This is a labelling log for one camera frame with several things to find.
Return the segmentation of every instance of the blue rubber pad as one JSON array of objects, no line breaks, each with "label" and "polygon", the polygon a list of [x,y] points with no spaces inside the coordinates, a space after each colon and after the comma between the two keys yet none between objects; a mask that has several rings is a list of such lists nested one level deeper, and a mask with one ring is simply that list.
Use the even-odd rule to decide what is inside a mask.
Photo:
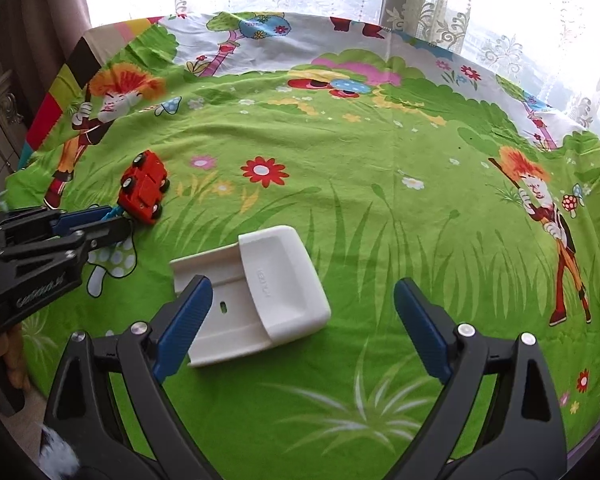
[{"label": "blue rubber pad", "polygon": [[211,308],[213,298],[211,282],[208,278],[203,278],[185,299],[173,321],[164,331],[158,341],[157,359],[154,364],[154,377],[159,383],[180,368],[184,356]]},{"label": "blue rubber pad", "polygon": [[446,345],[413,291],[400,280],[394,287],[395,309],[427,373],[442,384],[450,379]]},{"label": "blue rubber pad", "polygon": [[102,207],[91,207],[74,213],[64,213],[54,225],[54,234],[56,236],[65,236],[69,229],[78,225],[90,224],[102,220],[102,218],[111,211],[111,207],[104,205]]}]

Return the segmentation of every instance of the purple curtain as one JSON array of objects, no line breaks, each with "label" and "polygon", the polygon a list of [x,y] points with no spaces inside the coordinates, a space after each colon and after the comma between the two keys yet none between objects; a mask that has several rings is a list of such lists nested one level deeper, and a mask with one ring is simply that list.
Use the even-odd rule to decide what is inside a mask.
[{"label": "purple curtain", "polygon": [[13,70],[33,115],[90,27],[86,0],[4,0],[0,5],[0,61],[4,70]]}]

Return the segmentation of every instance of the human hand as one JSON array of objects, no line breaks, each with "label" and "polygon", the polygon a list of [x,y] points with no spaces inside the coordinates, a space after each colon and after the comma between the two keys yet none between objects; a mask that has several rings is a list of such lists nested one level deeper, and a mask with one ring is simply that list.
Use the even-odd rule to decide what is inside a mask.
[{"label": "human hand", "polygon": [[7,377],[14,388],[28,392],[31,388],[24,359],[24,341],[20,323],[0,334],[0,357],[7,367]]},{"label": "human hand", "polygon": [[92,110],[93,105],[91,103],[82,103],[78,108],[78,111],[71,118],[71,122],[75,124],[75,126],[81,126],[86,119],[89,119],[89,115],[91,115]]},{"label": "human hand", "polygon": [[520,195],[520,200],[522,200],[522,207],[525,208],[527,214],[532,215],[535,211],[533,207],[534,204],[529,198],[529,193],[527,193],[525,189],[520,188],[518,194]]},{"label": "human hand", "polygon": [[547,222],[544,224],[544,230],[556,240],[560,240],[564,245],[567,244],[567,235],[556,222]]}]

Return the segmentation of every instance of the black wheel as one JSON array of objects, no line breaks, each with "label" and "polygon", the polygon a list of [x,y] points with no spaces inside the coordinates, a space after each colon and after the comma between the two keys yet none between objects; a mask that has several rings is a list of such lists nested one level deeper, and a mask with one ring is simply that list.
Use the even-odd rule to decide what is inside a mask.
[{"label": "black wheel", "polygon": [[122,181],[122,191],[125,194],[130,195],[136,186],[136,179],[132,176],[128,176],[125,180]]},{"label": "black wheel", "polygon": [[162,204],[160,204],[160,202],[156,202],[154,204],[154,208],[152,209],[152,212],[151,212],[151,218],[153,220],[156,220],[156,219],[160,218],[161,214],[162,214]]},{"label": "black wheel", "polygon": [[146,155],[144,153],[138,153],[136,158],[133,161],[133,167],[142,168],[144,161],[146,160]]},{"label": "black wheel", "polygon": [[160,184],[160,192],[161,193],[166,193],[167,190],[169,189],[169,186],[171,185],[171,182],[169,181],[168,178],[165,178],[162,183]]}]

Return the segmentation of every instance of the white plastic holder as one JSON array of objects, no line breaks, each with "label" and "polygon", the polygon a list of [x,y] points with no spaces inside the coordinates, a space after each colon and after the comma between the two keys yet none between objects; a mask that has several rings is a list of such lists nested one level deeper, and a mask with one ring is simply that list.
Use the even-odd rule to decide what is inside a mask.
[{"label": "white plastic holder", "polygon": [[238,243],[170,262],[180,294],[196,274],[214,298],[189,348],[199,367],[253,354],[320,330],[331,309],[298,233],[275,226],[238,236]]}]

